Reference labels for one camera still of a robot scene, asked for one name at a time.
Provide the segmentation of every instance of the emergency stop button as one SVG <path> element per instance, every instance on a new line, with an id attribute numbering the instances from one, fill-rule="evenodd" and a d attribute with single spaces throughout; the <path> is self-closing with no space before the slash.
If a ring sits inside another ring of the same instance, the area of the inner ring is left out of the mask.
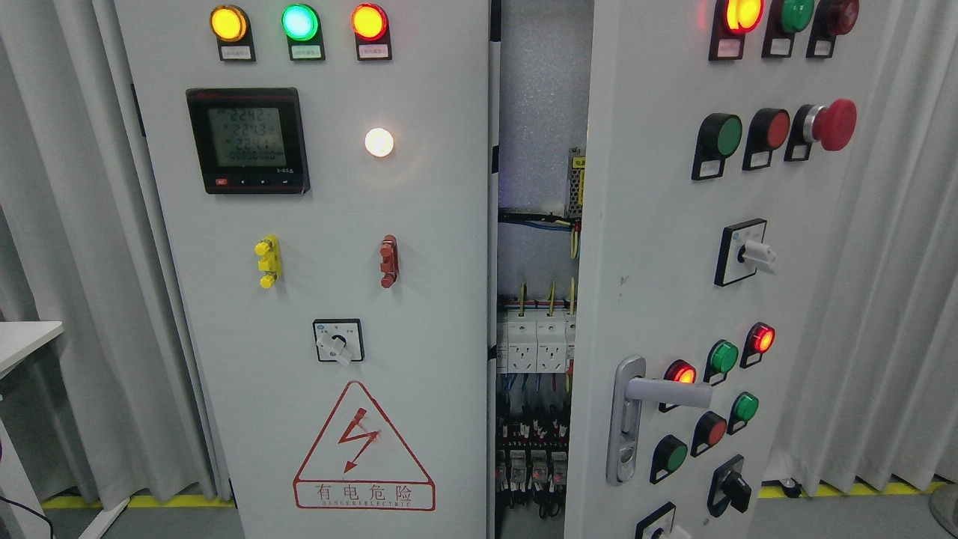
<path id="1" fill-rule="evenodd" d="M 843 150 L 852 141 L 857 123 L 858 109 L 850 99 L 828 106 L 802 105 L 795 114 L 785 160 L 807 161 L 815 142 L 828 152 Z"/>

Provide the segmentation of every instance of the rotary switch knob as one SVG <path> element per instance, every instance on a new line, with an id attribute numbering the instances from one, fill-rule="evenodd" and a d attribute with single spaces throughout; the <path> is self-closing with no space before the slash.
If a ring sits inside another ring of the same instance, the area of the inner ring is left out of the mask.
<path id="1" fill-rule="evenodd" d="M 752 499 L 752 487 L 745 482 L 739 472 L 735 470 L 729 472 L 721 482 L 721 490 L 728 496 L 729 504 L 739 513 L 748 510 L 748 503 Z"/>

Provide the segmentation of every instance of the red indicator light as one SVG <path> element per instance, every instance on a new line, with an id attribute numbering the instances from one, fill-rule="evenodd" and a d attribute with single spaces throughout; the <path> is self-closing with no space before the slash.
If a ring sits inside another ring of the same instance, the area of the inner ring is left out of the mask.
<path id="1" fill-rule="evenodd" d="M 665 372 L 666 380 L 680 384 L 694 384 L 696 382 L 696 368 L 682 360 L 677 360 Z"/>
<path id="2" fill-rule="evenodd" d="M 386 35 L 389 18 L 376 4 L 359 4 L 353 10 L 353 32 L 366 41 L 376 41 Z"/>
<path id="3" fill-rule="evenodd" d="M 858 22 L 858 0 L 833 0 L 829 6 L 828 27 L 831 35 L 845 35 Z"/>
<path id="4" fill-rule="evenodd" d="M 748 34 L 762 21 L 764 0 L 727 0 L 725 26 L 732 34 Z"/>
<path id="5" fill-rule="evenodd" d="M 761 322 L 752 326 L 752 331 L 748 334 L 748 345 L 754 352 L 764 354 L 772 347 L 775 342 L 775 330 Z"/>

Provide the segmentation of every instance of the yellow indicator light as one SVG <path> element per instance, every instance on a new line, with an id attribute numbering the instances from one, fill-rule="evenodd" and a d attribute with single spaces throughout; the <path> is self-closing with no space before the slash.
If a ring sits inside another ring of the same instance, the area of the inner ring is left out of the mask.
<path id="1" fill-rule="evenodd" d="M 764 0 L 728 0 L 725 25 L 732 34 L 748 34 L 759 26 L 764 8 Z"/>
<path id="2" fill-rule="evenodd" d="M 232 43 L 246 36 L 246 13 L 236 6 L 217 6 L 210 13 L 210 28 L 219 39 Z"/>

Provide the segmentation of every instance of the red triangle warning sign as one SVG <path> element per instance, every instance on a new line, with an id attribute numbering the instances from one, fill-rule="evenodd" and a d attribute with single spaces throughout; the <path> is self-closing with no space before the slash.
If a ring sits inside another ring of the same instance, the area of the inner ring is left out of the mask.
<path id="1" fill-rule="evenodd" d="M 293 480 L 303 509 L 432 511 L 436 484 L 362 383 L 346 384 Z"/>

